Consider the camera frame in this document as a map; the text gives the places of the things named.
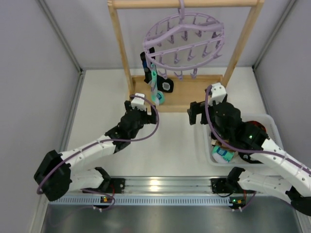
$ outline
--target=wooden frame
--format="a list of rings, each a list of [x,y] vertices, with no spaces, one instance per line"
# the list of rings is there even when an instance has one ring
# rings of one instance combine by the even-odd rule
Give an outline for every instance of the wooden frame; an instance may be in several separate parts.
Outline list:
[[[108,9],[120,48],[122,64],[128,84],[129,94],[143,93],[150,100],[150,86],[146,84],[143,75],[132,76],[127,61],[125,46],[118,17],[118,9],[147,9],[147,8],[178,8],[179,0],[108,0]],[[165,102],[157,106],[160,112],[185,112],[193,101],[202,101],[204,91],[198,91],[202,86],[221,82],[227,86],[233,70],[247,43],[249,35],[260,14],[264,0],[184,0],[185,7],[251,7],[241,35],[231,56],[225,75],[198,75],[195,80],[184,76],[183,81],[170,76],[174,80],[174,91],[165,93]]]

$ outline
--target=white table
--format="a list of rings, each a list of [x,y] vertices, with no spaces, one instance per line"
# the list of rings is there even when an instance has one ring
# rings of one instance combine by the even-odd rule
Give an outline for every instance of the white table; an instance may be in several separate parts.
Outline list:
[[[142,69],[131,70],[143,74]],[[225,68],[200,69],[204,74],[224,74]],[[228,101],[243,113],[262,114],[265,109],[250,67],[235,69],[227,87]],[[117,125],[124,115],[127,85],[124,71],[86,72],[68,149],[84,145]],[[104,157],[90,168],[102,166],[111,176],[225,176],[231,168],[208,163],[203,129],[189,125],[187,113],[160,113],[160,126],[153,137],[131,143],[124,150]],[[154,125],[146,125],[137,138],[147,136]],[[265,175],[276,175],[268,168],[249,168]]]

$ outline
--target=white plastic bin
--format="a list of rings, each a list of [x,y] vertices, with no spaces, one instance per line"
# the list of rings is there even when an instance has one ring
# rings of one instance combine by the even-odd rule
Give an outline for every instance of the white plastic bin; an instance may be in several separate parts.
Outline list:
[[[241,115],[243,121],[250,121],[255,120],[261,123],[267,130],[267,133],[272,140],[275,141],[275,143],[283,148],[283,144],[280,138],[280,135],[278,133],[276,124],[271,116],[267,114],[244,114]],[[263,167],[266,166],[265,164],[250,164],[243,159],[241,159],[239,156],[235,156],[229,163],[222,164],[218,163],[212,156],[212,145],[211,145],[211,137],[210,137],[211,130],[207,125],[203,125],[203,139],[205,141],[205,152],[207,156],[207,160],[210,164],[214,166],[240,166],[240,167]]]

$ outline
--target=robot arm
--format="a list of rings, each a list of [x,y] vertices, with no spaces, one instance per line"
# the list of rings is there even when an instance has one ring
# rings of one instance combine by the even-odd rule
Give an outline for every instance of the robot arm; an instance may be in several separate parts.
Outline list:
[[[126,112],[117,126],[98,139],[79,148],[57,153],[52,150],[46,154],[34,175],[39,188],[50,201],[62,197],[69,191],[92,189],[105,192],[110,184],[110,176],[101,167],[85,170],[86,165],[107,155],[114,154],[135,138],[145,124],[156,124],[156,111],[151,108],[147,114],[144,100],[135,97],[125,101]]]
[[[232,191],[253,190],[278,197],[311,216],[310,169],[282,150],[264,130],[243,122],[240,110],[226,102],[227,94],[220,83],[209,87],[207,92],[210,97],[207,106],[205,101],[190,104],[190,124],[195,124],[197,114],[202,114],[201,124],[209,124],[217,139],[228,141],[228,144],[224,142],[227,147],[251,154],[251,158],[266,164],[283,178],[263,176],[235,167],[229,173],[226,185]]]

